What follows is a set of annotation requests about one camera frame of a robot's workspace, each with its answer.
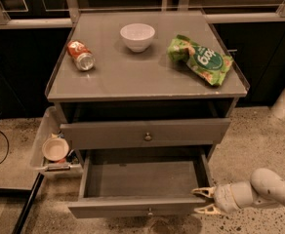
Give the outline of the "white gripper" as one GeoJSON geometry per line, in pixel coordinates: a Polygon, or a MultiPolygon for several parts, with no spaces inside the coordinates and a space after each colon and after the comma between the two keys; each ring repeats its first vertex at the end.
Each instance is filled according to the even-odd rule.
{"type": "Polygon", "coordinates": [[[245,182],[236,182],[231,184],[221,184],[217,187],[200,187],[191,190],[193,195],[200,195],[206,198],[213,198],[214,204],[195,208],[197,214],[202,215],[220,215],[222,212],[229,214],[241,209],[247,203],[247,197],[244,195],[245,182]]]}

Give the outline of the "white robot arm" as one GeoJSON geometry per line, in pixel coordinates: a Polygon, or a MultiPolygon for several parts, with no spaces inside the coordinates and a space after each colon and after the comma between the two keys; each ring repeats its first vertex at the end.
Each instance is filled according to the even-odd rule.
{"type": "Polygon", "coordinates": [[[199,214],[285,208],[285,88],[271,107],[238,107],[210,160],[213,185],[192,191],[208,199],[199,214]]]}

